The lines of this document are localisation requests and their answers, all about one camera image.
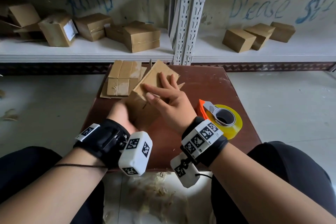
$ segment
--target packing tape roll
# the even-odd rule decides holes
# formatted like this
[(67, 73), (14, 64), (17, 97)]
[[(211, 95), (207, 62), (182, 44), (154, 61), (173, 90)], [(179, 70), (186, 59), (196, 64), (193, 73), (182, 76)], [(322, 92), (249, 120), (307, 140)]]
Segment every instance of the packing tape roll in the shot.
[(241, 119), (240, 115), (231, 107), (228, 107), (226, 105), (215, 105), (215, 106), (218, 108), (225, 108), (231, 111), (236, 118), (235, 123), (232, 126), (223, 126), (215, 120), (214, 116), (208, 110), (205, 110), (206, 115), (208, 116), (209, 120), (211, 120), (211, 122), (216, 125), (216, 127), (218, 127), (221, 131), (223, 131), (224, 136), (228, 140), (234, 138), (243, 127), (243, 120)]

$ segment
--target black wrist strap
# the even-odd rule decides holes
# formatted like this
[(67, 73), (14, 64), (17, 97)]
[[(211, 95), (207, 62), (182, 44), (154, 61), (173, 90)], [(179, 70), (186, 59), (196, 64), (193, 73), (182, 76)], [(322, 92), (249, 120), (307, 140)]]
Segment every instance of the black wrist strap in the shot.
[[(197, 127), (200, 123), (204, 121), (203, 117), (197, 116), (193, 122), (190, 124), (190, 126), (185, 130), (185, 132), (182, 134), (182, 140), (191, 133), (193, 129)], [(225, 136), (220, 136), (212, 145), (210, 145), (201, 155), (199, 155), (196, 158), (196, 161), (201, 162), (205, 166), (209, 167), (211, 163), (217, 158), (219, 153), (224, 149), (224, 147), (227, 145), (228, 139)]]
[(80, 147), (91, 155), (99, 158), (108, 169), (118, 166), (121, 156), (130, 134), (119, 123), (105, 119), (100, 127), (95, 129), (82, 142), (77, 141), (73, 147)]

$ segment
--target brown table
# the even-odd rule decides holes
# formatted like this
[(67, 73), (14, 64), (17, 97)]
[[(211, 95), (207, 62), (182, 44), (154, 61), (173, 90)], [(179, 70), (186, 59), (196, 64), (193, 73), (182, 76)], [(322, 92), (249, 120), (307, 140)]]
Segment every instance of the brown table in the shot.
[[(211, 101), (213, 104), (227, 105), (239, 113), (243, 120), (243, 127), (237, 136), (230, 140), (230, 143), (244, 153), (248, 153), (261, 143), (224, 68), (200, 66), (169, 67), (180, 75), (179, 84), (185, 82), (182, 90), (187, 94), (194, 108), (196, 108), (198, 100), (202, 99), (204, 101)], [(103, 82), (86, 117), (82, 130), (92, 123), (102, 122), (113, 104), (119, 100), (99, 97)], [(147, 132), (153, 141), (153, 149), (150, 154), (147, 170), (153, 172), (170, 170), (170, 160), (181, 152), (181, 137), (166, 125), (162, 117), (154, 121)]]

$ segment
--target cable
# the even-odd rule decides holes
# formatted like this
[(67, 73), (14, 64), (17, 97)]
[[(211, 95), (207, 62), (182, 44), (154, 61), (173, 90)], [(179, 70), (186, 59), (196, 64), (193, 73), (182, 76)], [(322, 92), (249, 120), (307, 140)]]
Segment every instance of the cable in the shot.
[(211, 177), (211, 176), (204, 175), (204, 174), (195, 174), (195, 176), (206, 176), (206, 177), (208, 177), (208, 178), (212, 179), (212, 177)]
[(105, 166), (90, 166), (90, 165), (81, 165), (81, 164), (56, 164), (53, 167), (95, 167), (95, 168), (107, 168)]

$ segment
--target floor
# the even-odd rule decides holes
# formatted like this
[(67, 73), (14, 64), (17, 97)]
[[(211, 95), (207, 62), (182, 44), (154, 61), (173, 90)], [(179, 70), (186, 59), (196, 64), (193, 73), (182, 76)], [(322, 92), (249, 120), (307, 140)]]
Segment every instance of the floor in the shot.
[[(283, 141), (303, 150), (328, 172), (336, 188), (336, 75), (322, 71), (228, 75), (261, 140)], [(0, 89), (6, 91), (0, 116), (11, 108), (19, 116), (17, 121), (0, 121), (0, 157), (30, 145), (66, 154), (102, 79), (103, 75), (0, 78)], [(103, 181), (108, 224), (187, 223), (186, 219), (208, 223), (206, 177), (189, 189), (175, 174), (166, 173), (141, 179), (114, 173)]]

